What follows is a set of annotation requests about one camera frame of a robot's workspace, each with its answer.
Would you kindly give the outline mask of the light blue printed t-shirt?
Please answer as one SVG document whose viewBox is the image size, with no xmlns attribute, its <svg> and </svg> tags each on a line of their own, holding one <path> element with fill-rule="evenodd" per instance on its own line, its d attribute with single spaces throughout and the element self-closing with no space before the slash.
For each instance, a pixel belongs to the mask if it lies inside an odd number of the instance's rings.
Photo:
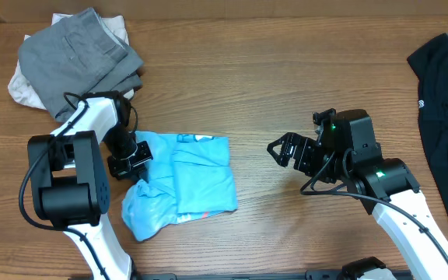
<svg viewBox="0 0 448 280">
<path fill-rule="evenodd" d="M 227 137 L 137 131 L 136 139 L 147 142 L 153 156 L 122 201 L 121 217 L 136 240 L 238 209 Z"/>
</svg>

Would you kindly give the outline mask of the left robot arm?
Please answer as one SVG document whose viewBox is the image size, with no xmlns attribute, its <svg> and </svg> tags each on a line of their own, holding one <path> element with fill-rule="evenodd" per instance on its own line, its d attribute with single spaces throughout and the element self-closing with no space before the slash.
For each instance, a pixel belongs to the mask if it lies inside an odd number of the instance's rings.
<svg viewBox="0 0 448 280">
<path fill-rule="evenodd" d="M 29 169 L 19 210 L 32 226 L 63 232 L 79 249 L 92 279 L 139 279 L 108 217 L 109 177 L 138 180 L 153 156 L 128 130 L 136 112 L 118 91 L 65 93 L 73 115 L 49 135 L 27 144 Z"/>
</svg>

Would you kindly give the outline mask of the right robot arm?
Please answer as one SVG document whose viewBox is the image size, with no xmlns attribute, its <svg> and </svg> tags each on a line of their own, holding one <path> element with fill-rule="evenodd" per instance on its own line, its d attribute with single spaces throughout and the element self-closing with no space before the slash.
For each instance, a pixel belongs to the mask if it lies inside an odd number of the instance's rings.
<svg viewBox="0 0 448 280">
<path fill-rule="evenodd" d="M 361 201 L 414 278 L 448 279 L 448 241 L 406 164 L 383 157 L 368 113 L 329 109 L 313 114 L 313 123 L 317 138 L 288 132 L 267 147 L 279 166 L 293 161 L 294 169 L 309 177 L 300 193 L 320 196 L 317 182 L 333 184 L 325 193 Z"/>
</svg>

